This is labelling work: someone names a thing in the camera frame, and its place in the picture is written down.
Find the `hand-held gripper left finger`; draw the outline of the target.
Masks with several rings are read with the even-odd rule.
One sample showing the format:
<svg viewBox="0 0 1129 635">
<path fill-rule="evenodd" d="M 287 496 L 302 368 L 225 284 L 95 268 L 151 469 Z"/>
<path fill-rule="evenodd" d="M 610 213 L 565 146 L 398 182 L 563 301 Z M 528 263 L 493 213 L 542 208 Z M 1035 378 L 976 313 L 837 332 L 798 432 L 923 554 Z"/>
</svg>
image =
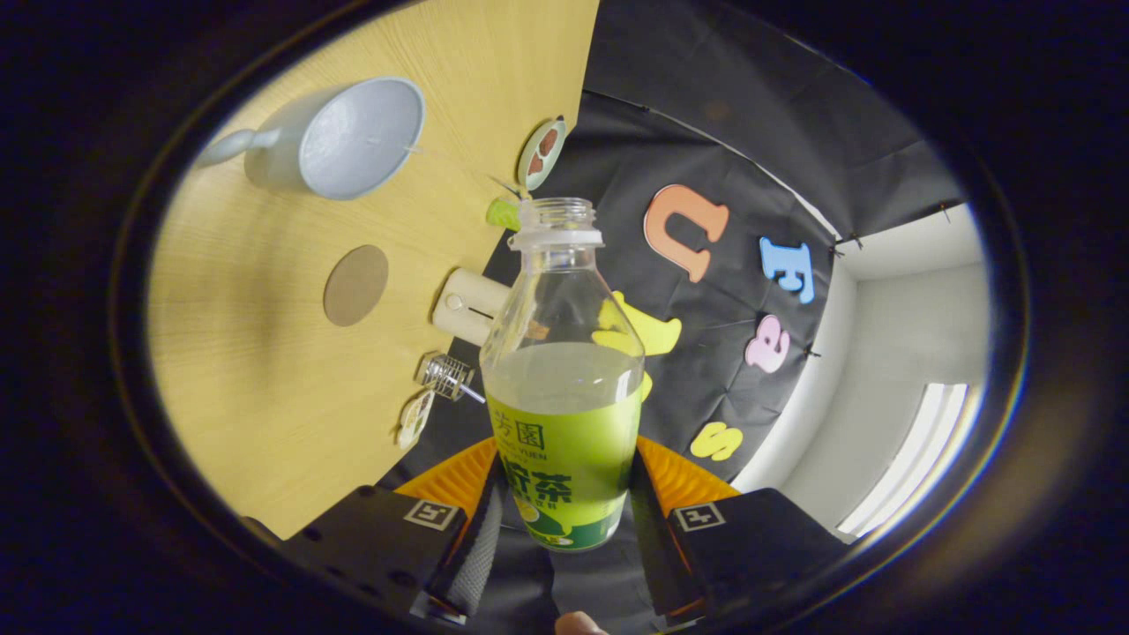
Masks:
<svg viewBox="0 0 1129 635">
<path fill-rule="evenodd" d="M 488 438 L 399 488 L 356 488 L 282 550 L 391 612 L 463 623 L 490 576 L 504 495 L 504 462 Z"/>
</svg>

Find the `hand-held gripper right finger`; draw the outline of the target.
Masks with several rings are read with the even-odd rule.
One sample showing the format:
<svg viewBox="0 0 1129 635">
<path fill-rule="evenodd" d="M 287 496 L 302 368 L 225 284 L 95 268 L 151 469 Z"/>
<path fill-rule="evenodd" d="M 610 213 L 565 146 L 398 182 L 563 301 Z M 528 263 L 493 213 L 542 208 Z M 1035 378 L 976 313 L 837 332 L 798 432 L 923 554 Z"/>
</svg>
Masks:
<svg viewBox="0 0 1129 635">
<path fill-rule="evenodd" d="M 765 612 L 787 588 L 848 549 L 774 488 L 739 493 L 645 437 L 636 445 L 630 497 L 644 575 L 660 617 Z"/>
</svg>

